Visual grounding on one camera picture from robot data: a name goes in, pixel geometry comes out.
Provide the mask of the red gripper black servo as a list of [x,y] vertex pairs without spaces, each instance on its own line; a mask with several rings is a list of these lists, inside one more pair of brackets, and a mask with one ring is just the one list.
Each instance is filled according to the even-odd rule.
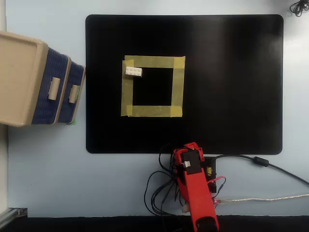
[[183,164],[188,175],[201,173],[200,153],[203,153],[202,148],[196,142],[185,144],[184,147],[174,150],[175,165]]

